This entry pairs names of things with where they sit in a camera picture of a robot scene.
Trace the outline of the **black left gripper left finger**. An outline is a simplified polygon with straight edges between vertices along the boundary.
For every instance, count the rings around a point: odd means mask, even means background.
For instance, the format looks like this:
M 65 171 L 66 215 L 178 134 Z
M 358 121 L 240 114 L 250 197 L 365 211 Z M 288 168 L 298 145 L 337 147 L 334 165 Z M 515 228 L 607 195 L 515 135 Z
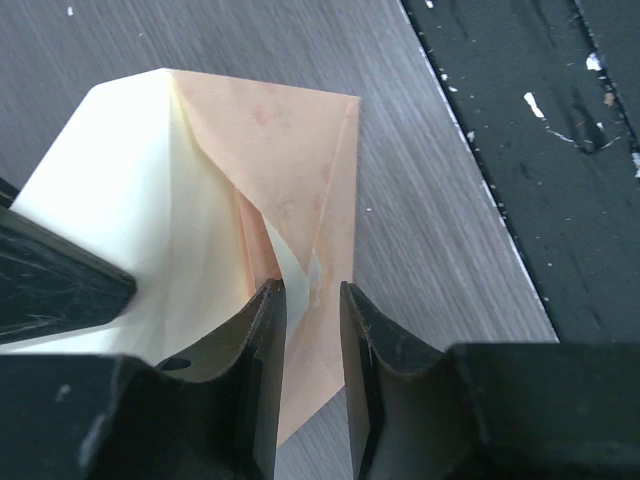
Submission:
M 286 291 L 158 365 L 126 355 L 5 355 L 5 479 L 270 479 Z

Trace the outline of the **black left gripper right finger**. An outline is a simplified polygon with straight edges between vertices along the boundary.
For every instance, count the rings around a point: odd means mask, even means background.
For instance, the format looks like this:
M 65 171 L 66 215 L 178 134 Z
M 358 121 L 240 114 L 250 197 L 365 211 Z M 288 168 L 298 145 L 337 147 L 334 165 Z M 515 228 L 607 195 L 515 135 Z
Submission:
M 355 284 L 340 332 L 357 479 L 635 479 L 635 343 L 428 345 Z

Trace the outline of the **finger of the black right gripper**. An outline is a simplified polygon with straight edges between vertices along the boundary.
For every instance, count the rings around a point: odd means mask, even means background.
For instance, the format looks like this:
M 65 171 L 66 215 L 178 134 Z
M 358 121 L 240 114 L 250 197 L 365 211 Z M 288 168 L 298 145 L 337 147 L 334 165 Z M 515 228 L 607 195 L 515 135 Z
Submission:
M 128 273 L 13 212 L 1 182 L 1 342 L 105 325 L 137 285 Z

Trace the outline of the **pink envelope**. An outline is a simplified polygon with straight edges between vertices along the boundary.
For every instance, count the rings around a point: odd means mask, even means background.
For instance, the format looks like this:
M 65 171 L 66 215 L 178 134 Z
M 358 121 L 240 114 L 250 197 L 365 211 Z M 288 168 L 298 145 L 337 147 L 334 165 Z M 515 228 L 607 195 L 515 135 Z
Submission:
M 354 271 L 360 100 L 184 70 L 173 80 L 197 145 L 236 190 L 249 271 L 286 288 L 286 440 L 344 383 L 339 293 Z

